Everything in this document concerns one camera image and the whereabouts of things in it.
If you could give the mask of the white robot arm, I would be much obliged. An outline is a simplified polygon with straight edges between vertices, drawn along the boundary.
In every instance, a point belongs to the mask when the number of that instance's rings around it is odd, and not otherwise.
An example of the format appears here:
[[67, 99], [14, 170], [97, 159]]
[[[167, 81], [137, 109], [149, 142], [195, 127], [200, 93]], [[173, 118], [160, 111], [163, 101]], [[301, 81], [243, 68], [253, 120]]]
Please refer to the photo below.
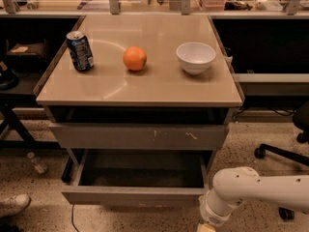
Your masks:
[[202, 220], [222, 226], [245, 201], [260, 200], [309, 213], [309, 176], [263, 177], [251, 167], [225, 168], [215, 173], [212, 188], [199, 198]]

